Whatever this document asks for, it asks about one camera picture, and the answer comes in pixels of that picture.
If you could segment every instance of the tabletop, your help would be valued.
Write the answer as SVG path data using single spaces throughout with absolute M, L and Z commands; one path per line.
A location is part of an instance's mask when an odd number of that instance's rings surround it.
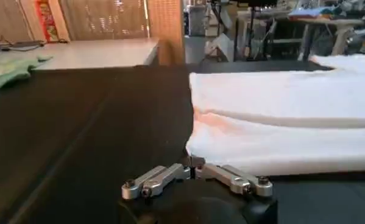
M 361 26 L 365 24 L 362 19 L 299 18 L 295 20 L 307 23 L 329 24 L 336 26 Z
M 123 182 L 185 154 L 193 129 L 190 72 L 317 69 L 325 68 L 264 61 L 37 71 L 0 90 L 0 167 L 34 170 L 0 221 L 117 223 Z M 27 166 L 11 163 L 17 160 Z M 278 177 L 279 223 L 365 223 L 364 179 Z
M 27 52 L 1 52 L 0 60 L 52 56 L 37 70 L 114 68 L 150 65 L 157 48 L 158 40 L 151 38 L 72 41 L 46 44 Z
M 254 18 L 255 19 L 287 18 L 290 12 L 291 10 L 269 9 L 269 10 L 263 10 L 262 12 L 255 12 Z M 238 19 L 243 21 L 250 21 L 251 11 L 239 10 Z

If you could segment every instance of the bolt head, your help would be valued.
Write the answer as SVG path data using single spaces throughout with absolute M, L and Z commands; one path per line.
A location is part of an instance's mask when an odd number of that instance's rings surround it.
M 236 182 L 243 182 L 244 181 L 244 179 L 242 179 L 242 178 L 240 178 L 240 177 L 237 177 L 237 178 L 235 178 L 234 179 Z
M 126 181 L 126 187 L 133 187 L 135 185 L 134 179 L 129 179 Z
M 244 188 L 243 188 L 243 194 L 244 195 L 247 195 L 247 194 L 250 194 L 251 193 L 251 185 L 246 185 Z
M 259 185 L 267 185 L 269 183 L 268 177 L 258 177 L 258 184 Z
M 147 183 L 151 186 L 155 186 L 155 185 L 159 184 L 159 182 L 157 182 L 156 180 L 149 180 L 149 181 L 147 181 Z
M 145 188 L 143 188 L 143 190 L 141 190 L 141 195 L 142 195 L 144 198 L 149 198 L 149 197 L 151 197 L 151 194 L 152 194 L 151 188 L 145 187 Z

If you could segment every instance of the white cloth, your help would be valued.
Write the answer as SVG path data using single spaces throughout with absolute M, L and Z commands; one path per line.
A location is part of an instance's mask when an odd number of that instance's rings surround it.
M 313 60 L 336 69 L 190 74 L 188 152 L 255 175 L 365 170 L 365 56 Z

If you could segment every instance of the red poster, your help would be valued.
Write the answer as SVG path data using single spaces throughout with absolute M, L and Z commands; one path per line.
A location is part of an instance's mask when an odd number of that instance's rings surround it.
M 58 42 L 58 32 L 47 0 L 36 1 L 36 9 L 48 43 Z

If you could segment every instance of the black table surface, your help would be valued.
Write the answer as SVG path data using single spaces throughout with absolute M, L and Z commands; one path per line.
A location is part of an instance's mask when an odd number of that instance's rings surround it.
M 192 71 L 316 69 L 325 68 L 267 61 L 35 72 L 0 91 L 0 186 L 16 186 L 0 187 L 11 192 L 0 198 L 0 222 L 116 223 L 124 180 L 184 154 Z M 365 173 L 273 180 L 280 223 L 365 223 Z

